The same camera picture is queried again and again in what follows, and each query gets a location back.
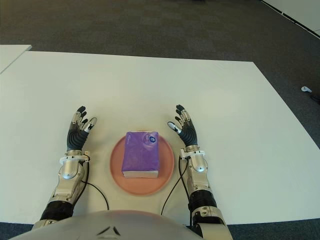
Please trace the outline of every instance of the silver robotic forearm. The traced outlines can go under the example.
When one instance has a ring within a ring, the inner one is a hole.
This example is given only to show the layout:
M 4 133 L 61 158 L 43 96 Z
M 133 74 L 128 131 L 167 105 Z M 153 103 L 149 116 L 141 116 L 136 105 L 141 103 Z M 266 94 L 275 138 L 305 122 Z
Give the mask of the silver robotic forearm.
M 89 152 L 82 154 L 80 150 L 69 150 L 60 159 L 62 167 L 58 172 L 58 184 L 55 187 L 40 221 L 32 229 L 37 229 L 59 220 L 71 217 L 74 206 L 80 197 L 85 184 L 84 162 L 89 162 Z
M 188 207 L 193 222 L 191 229 L 196 233 L 201 232 L 201 236 L 206 240 L 232 240 L 208 182 L 208 164 L 204 158 L 205 152 L 201 151 L 198 145 L 190 145 L 185 150 L 183 148 L 180 150 L 180 156 L 187 160 L 188 164 Z

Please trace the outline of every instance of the purple package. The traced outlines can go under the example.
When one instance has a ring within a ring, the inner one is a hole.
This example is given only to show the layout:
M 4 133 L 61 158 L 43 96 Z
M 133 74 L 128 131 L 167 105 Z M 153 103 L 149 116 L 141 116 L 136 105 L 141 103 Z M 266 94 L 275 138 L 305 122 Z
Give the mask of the purple package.
M 159 171 L 156 131 L 129 131 L 125 136 L 122 173 L 125 178 L 157 178 Z

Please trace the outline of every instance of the white tabletop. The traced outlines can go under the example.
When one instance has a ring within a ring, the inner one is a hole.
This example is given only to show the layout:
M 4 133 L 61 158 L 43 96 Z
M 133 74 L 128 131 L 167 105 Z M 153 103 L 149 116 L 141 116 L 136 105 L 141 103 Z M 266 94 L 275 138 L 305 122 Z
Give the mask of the white tabletop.
M 31 49 L 31 45 L 0 45 L 0 74 L 21 54 Z
M 228 224 L 320 217 L 320 150 L 252 62 L 25 52 L 1 75 L 0 221 L 34 223 L 57 184 L 59 158 L 74 111 L 85 105 L 98 122 L 84 146 L 89 181 L 112 210 L 160 213 L 178 179 L 149 196 L 119 188 L 109 169 L 128 131 L 158 131 L 179 155 L 167 127 L 176 104 L 189 111 L 206 152 L 208 179 Z M 104 210 L 88 187 L 75 214 Z M 182 184 L 164 215 L 189 223 Z

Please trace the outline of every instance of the white wall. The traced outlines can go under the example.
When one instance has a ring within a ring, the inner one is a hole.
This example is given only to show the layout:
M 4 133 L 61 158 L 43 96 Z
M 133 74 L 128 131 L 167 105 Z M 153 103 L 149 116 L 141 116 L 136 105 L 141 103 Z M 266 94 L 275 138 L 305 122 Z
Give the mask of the white wall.
M 320 29 L 320 0 L 264 0 L 307 28 Z

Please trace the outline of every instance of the round plate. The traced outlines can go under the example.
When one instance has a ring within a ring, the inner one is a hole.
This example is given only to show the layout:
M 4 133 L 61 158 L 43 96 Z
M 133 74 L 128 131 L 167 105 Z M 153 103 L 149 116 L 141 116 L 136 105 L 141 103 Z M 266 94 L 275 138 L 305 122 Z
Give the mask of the round plate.
M 124 161 L 126 136 L 112 150 L 110 170 L 116 184 L 133 195 L 150 195 L 159 191 L 171 178 L 174 171 L 174 153 L 167 141 L 159 135 L 160 170 L 157 178 L 125 178 L 121 168 Z

